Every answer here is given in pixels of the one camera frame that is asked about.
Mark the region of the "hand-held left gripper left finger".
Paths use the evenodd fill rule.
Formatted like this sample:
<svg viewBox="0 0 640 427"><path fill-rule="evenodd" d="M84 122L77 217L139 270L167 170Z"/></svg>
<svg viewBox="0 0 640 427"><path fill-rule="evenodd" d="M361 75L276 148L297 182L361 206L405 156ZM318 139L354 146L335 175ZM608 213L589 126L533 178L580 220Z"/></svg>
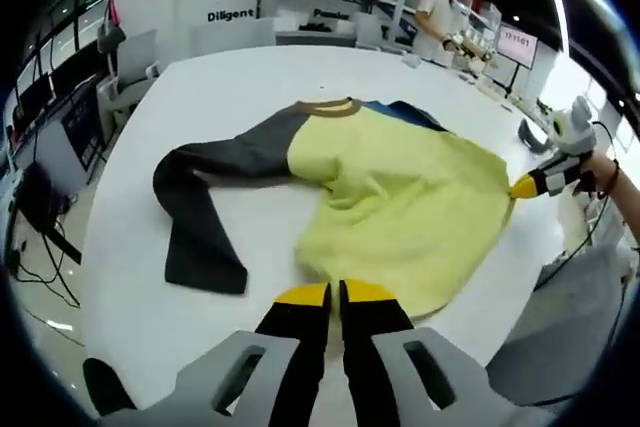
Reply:
<svg viewBox="0 0 640 427"><path fill-rule="evenodd" d="M102 426L306 426L324 375L331 287L279 295L253 331L236 331L176 376L174 390Z"/></svg>

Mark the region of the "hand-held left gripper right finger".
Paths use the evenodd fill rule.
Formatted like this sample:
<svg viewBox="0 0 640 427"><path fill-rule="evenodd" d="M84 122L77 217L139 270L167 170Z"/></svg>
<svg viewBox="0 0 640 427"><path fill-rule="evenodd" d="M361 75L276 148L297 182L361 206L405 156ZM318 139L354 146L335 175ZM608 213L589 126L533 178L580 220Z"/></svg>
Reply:
<svg viewBox="0 0 640 427"><path fill-rule="evenodd" d="M339 284L343 366L360 426L550 426L518 406L484 367L431 328L418 328L385 288Z"/></svg>

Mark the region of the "person's right hand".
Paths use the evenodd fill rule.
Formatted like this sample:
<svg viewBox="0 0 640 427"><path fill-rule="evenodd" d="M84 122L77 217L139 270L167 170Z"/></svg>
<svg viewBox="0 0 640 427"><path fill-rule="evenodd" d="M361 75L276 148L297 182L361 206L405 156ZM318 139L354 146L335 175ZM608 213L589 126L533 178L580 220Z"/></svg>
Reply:
<svg viewBox="0 0 640 427"><path fill-rule="evenodd" d="M607 194L610 190L610 180L616 169L616 163L612 159L594 151L581 164L580 189L593 194Z"/></svg>

